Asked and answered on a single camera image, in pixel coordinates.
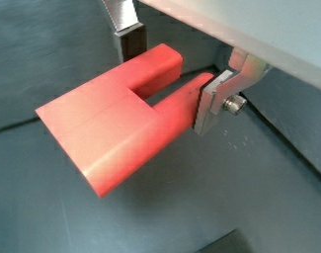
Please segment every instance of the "red block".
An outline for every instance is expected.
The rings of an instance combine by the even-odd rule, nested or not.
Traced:
[[[201,86],[195,77],[154,107],[143,99],[181,72],[164,44],[36,109],[96,195],[103,197],[191,126]]]

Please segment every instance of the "bolt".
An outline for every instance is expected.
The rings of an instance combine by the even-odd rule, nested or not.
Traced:
[[[247,104],[247,100],[239,95],[230,96],[223,102],[223,110],[237,115]]]

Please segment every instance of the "red plastic block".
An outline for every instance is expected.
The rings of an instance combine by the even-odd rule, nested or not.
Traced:
[[[154,107],[143,101],[179,76],[164,44],[36,109],[95,193],[103,197],[191,126],[201,74]]]

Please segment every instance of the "white panel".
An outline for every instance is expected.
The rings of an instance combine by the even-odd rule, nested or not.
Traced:
[[[321,0],[142,0],[321,88]]]

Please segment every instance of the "metal bracket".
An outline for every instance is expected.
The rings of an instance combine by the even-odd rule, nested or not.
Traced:
[[[146,26],[139,22],[132,0],[99,0],[112,31],[120,63],[147,50]]]
[[[251,87],[267,74],[271,67],[261,59],[234,48],[229,60],[230,67],[203,87],[199,94],[194,131],[203,135],[217,124],[222,109],[238,114],[246,100],[235,96]]]

